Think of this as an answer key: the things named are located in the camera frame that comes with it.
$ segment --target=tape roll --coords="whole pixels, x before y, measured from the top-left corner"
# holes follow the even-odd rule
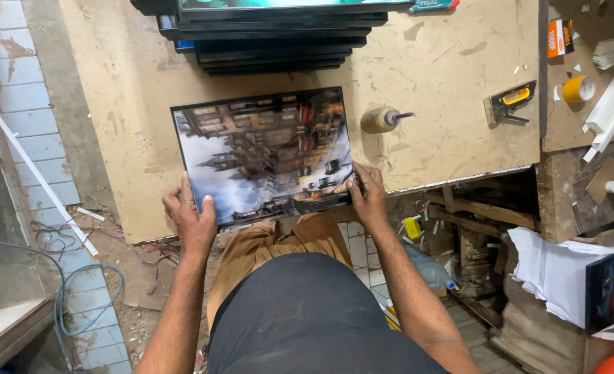
[[[570,78],[563,85],[563,99],[568,104],[583,103],[595,94],[594,79],[588,75]]]

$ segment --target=plastic bottle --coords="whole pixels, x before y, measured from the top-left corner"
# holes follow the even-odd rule
[[[454,281],[452,281],[443,265],[409,244],[404,244],[404,250],[409,255],[411,261],[413,261],[413,265],[418,269],[420,275],[425,278],[429,288],[432,290],[440,288],[451,290],[454,288]]]

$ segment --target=small painting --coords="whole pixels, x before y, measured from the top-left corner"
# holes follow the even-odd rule
[[[221,230],[350,203],[341,87],[171,108],[198,210]]]
[[[614,254],[586,266],[586,329],[614,324]]]

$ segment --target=cable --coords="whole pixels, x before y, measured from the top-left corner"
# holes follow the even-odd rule
[[[57,270],[60,272],[60,278],[62,279],[62,285],[60,286],[60,289],[57,291],[57,295],[55,296],[55,302],[53,304],[53,328],[55,330],[55,334],[57,335],[57,340],[60,343],[60,347],[62,348],[62,352],[65,356],[67,356],[67,358],[69,359],[69,362],[71,364],[71,370],[70,370],[70,374],[76,374],[76,373],[83,373],[84,371],[82,369],[76,369],[76,363],[73,360],[73,357],[71,356],[71,353],[69,352],[69,349],[67,348],[66,344],[64,344],[64,340],[62,339],[62,334],[60,333],[60,328],[62,328],[62,332],[64,334],[66,334],[67,336],[74,336],[74,335],[78,335],[80,333],[83,333],[85,330],[87,330],[88,328],[92,327],[93,324],[95,324],[95,322],[98,320],[98,318],[101,317],[101,315],[103,315],[103,313],[108,309],[109,306],[111,306],[113,304],[113,301],[117,298],[117,296],[120,294],[120,291],[122,291],[122,286],[125,283],[125,278],[122,276],[122,273],[120,272],[120,270],[112,265],[109,264],[90,264],[90,265],[85,265],[82,266],[76,270],[74,270],[73,272],[71,272],[71,274],[65,279],[64,278],[64,272],[62,271],[62,268],[60,268],[60,264],[50,255],[41,252],[41,251],[37,251],[37,250],[33,250],[32,248],[26,247],[26,246],[18,246],[16,244],[11,244],[11,243],[5,243],[5,242],[0,242],[0,244],[4,245],[4,246],[9,246],[9,247],[13,247],[13,248],[20,248],[22,250],[27,250],[30,252],[34,252],[34,253],[38,253],[42,256],[47,257],[48,259],[50,259],[51,261],[53,261],[53,263],[55,264],[55,266],[57,267]],[[95,268],[97,266],[106,266],[108,268],[112,268],[115,271],[117,271],[117,273],[120,275],[120,287],[117,289],[117,292],[115,293],[115,295],[113,296],[113,298],[111,299],[111,301],[106,304],[106,306],[103,308],[103,310],[101,311],[101,313],[99,313],[99,315],[97,315],[97,317],[95,317],[92,322],[90,322],[89,325],[87,325],[86,328],[80,330],[77,333],[71,333],[69,331],[67,331],[67,328],[64,326],[64,317],[63,317],[63,306],[64,306],[64,299],[65,299],[65,289],[66,289],[66,285],[67,285],[67,281],[69,279],[71,279],[71,277],[78,273],[81,270],[84,269],[88,269],[88,268]],[[60,311],[60,318],[57,317],[57,311]]]

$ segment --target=wooden table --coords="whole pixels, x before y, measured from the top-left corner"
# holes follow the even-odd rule
[[[584,4],[591,5],[587,13],[581,12]],[[608,196],[594,213],[595,203],[585,191],[602,163],[614,158],[614,142],[587,164],[582,158],[593,142],[594,133],[581,131],[586,117],[614,76],[614,66],[606,71],[598,70],[591,60],[597,43],[614,37],[614,1],[603,5],[585,0],[562,1],[557,7],[550,7],[550,19],[572,19],[574,30],[581,35],[575,39],[575,52],[548,61],[548,127],[542,139],[542,150],[547,153],[537,167],[542,236],[550,242],[561,243],[577,236],[574,202],[584,232],[614,221],[614,196]],[[574,69],[577,64],[581,72]],[[585,74],[594,78],[596,93],[585,105],[568,105],[562,100],[568,72],[573,77]],[[553,100],[553,87],[561,100]]]
[[[490,128],[482,105],[484,97],[537,79],[535,1],[390,13],[337,70],[243,77],[208,77],[193,57],[173,51],[155,18],[127,1],[60,5],[129,242],[175,233],[161,203],[184,170],[173,105],[342,86],[353,158],[380,168],[394,193],[539,160],[537,100],[517,112],[530,119],[525,126]],[[387,134],[362,133],[362,114],[381,105],[417,116]],[[136,145],[140,136],[153,139],[146,152]]]

